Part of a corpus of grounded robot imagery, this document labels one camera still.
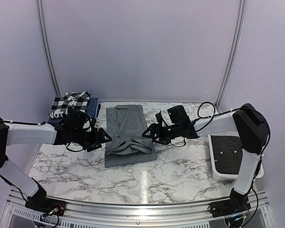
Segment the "grey long sleeve shirt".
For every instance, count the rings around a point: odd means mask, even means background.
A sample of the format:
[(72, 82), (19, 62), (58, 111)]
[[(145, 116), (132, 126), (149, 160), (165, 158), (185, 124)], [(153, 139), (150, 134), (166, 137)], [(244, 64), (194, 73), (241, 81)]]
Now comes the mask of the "grey long sleeve shirt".
[(150, 162), (157, 159), (152, 139), (142, 137), (147, 123), (141, 105), (117, 105), (106, 110), (106, 131), (112, 140), (106, 143), (106, 168)]

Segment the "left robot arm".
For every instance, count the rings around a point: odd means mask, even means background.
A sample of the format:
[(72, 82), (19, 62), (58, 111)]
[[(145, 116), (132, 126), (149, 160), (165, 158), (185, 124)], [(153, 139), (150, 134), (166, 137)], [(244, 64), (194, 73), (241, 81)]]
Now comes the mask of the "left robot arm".
[(112, 140), (103, 128), (98, 129), (92, 123), (85, 128), (84, 124), (84, 113), (80, 117), (68, 117), (56, 126), (48, 123), (15, 122), (0, 117), (0, 177), (25, 193), (29, 205), (40, 211), (47, 211), (51, 204), (46, 191), (7, 157), (6, 148), (14, 144), (35, 143), (68, 147), (75, 143), (90, 152)]

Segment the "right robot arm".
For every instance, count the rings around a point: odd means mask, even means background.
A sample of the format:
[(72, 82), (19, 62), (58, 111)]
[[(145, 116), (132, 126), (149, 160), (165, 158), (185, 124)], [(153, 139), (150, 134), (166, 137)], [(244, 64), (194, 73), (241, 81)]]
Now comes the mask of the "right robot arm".
[(225, 201), (229, 212), (237, 212), (248, 201), (247, 196), (261, 166), (262, 154), (270, 140), (270, 128), (265, 117), (250, 103), (224, 113), (200, 116), (195, 120), (190, 120), (182, 105), (168, 109), (168, 114), (172, 125), (167, 125), (161, 113), (158, 113), (157, 122), (152, 123), (142, 136), (168, 145), (177, 137), (198, 139), (215, 133), (238, 133), (243, 151), (242, 162), (230, 199)]

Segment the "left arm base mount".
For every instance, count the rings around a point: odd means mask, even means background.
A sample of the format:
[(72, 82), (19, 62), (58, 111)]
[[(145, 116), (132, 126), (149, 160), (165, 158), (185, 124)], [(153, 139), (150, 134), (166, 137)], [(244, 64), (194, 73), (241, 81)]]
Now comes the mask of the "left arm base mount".
[(63, 216), (66, 202), (58, 199), (48, 198), (45, 195), (27, 197), (26, 208), (42, 212), (45, 216)]

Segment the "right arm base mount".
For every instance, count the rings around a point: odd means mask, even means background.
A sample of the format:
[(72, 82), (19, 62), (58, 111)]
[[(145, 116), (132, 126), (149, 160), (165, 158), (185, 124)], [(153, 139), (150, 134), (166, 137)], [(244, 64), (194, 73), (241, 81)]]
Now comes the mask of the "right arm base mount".
[(208, 212), (210, 212), (214, 218), (248, 212), (250, 209), (251, 206), (248, 199), (241, 200), (237, 198), (215, 201), (208, 206)]

